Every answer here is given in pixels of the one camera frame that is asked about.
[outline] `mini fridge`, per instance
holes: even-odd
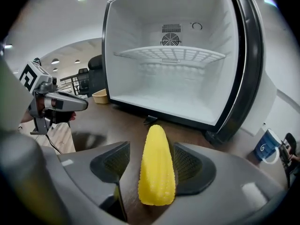
[[[211,139],[245,120],[262,53],[252,0],[110,0],[106,7],[110,102],[209,131]]]

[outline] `fan grille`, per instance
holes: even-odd
[[[167,33],[161,40],[163,46],[178,46],[179,42],[179,37],[175,33]]]

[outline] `yellow corn cob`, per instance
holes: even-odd
[[[175,175],[165,131],[159,125],[150,127],[147,134],[140,180],[139,199],[143,204],[163,206],[175,198]]]

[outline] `black cable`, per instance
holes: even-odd
[[[53,142],[50,140],[48,134],[46,134],[46,137],[48,138],[50,145],[53,146],[53,148],[61,154],[61,151],[53,144]]]

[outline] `air vent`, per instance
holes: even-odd
[[[163,25],[163,33],[169,32],[181,32],[180,24],[164,24]]]
[[[171,62],[171,63],[179,63],[180,62],[178,59],[174,59],[174,58],[162,58],[161,61],[162,62]]]
[[[167,33],[161,39],[162,46],[178,46],[181,41],[175,33]]]

